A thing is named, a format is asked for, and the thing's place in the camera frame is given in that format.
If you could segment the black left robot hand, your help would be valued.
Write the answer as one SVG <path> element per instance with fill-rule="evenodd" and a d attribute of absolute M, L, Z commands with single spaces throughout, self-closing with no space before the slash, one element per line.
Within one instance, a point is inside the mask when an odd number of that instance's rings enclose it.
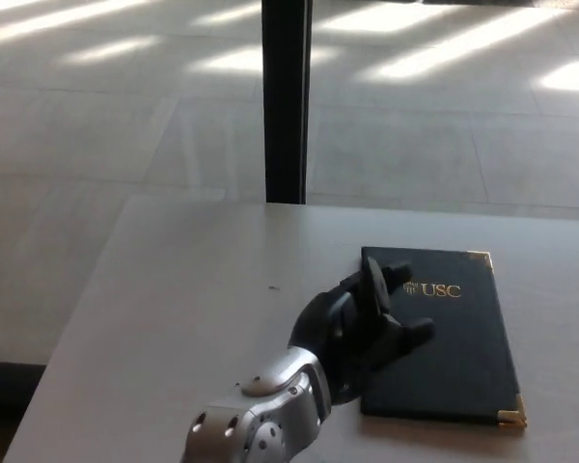
<path fill-rule="evenodd" d="M 411 280 L 407 263 L 380 266 L 362 257 L 360 270 L 318 294 L 298 316 L 289 345 L 315 354 L 331 403 L 353 401 L 376 372 L 432 340 L 434 322 L 393 317 L 392 294 Z"/>

